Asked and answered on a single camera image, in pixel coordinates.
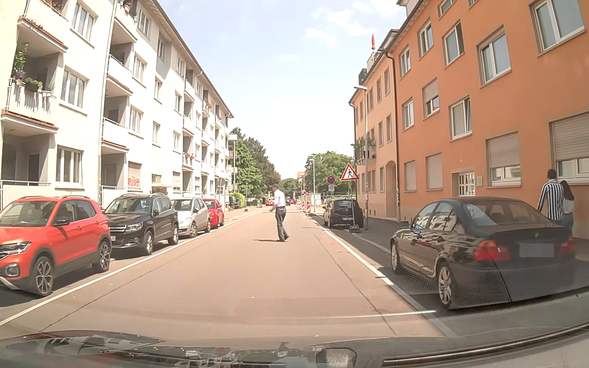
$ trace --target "silver car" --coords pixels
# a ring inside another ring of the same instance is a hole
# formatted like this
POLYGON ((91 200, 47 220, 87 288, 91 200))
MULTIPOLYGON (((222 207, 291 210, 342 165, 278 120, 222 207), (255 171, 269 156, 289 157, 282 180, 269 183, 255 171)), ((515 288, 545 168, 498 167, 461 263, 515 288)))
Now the silver car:
POLYGON ((194 238, 201 230, 211 231, 208 207, 199 197, 172 198, 172 205, 179 216, 179 235, 194 238))

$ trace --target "taillight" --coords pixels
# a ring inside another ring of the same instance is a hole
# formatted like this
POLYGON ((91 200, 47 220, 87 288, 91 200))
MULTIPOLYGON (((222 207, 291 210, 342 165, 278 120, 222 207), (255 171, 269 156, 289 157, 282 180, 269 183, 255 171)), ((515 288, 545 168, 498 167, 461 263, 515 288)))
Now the taillight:
POLYGON ((508 261, 511 252, 506 247, 498 246, 494 240, 483 240, 472 254, 476 261, 508 261))
POLYGON ((568 240, 560 245, 558 248, 558 254, 574 254, 576 247, 574 246, 574 239, 570 235, 568 240))

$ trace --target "man in striped shirt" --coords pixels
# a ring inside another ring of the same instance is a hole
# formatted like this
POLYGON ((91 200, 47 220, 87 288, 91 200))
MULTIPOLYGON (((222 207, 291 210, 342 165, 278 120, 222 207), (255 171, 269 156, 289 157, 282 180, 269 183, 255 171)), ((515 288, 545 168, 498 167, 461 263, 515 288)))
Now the man in striped shirt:
POLYGON ((542 207, 546 201, 546 216, 552 222, 560 225, 563 220, 563 186, 556 180, 556 171, 549 169, 546 173, 547 181, 542 187, 540 193, 540 203, 538 211, 542 212, 542 207))

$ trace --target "headlight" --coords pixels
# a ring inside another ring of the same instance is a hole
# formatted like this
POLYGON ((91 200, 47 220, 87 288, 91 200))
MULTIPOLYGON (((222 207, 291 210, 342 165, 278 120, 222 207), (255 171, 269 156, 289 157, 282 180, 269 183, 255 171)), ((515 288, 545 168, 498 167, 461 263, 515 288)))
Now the headlight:
POLYGON ((31 246, 31 242, 17 242, 16 244, 7 244, 2 248, 4 254, 20 254, 25 252, 31 246))
POLYGON ((142 224, 143 223, 137 223, 135 225, 128 225, 126 227, 126 232, 138 231, 138 230, 142 229, 142 224))

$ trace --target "long dark hair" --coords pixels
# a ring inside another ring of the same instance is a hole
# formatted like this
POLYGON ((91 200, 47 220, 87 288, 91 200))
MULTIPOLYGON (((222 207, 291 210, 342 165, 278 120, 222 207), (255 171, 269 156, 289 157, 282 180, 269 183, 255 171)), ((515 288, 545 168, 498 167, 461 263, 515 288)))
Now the long dark hair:
POLYGON ((566 200, 574 200, 574 194, 572 193, 572 189, 569 187, 569 184, 567 181, 561 181, 560 185, 563 186, 563 197, 565 197, 566 200))

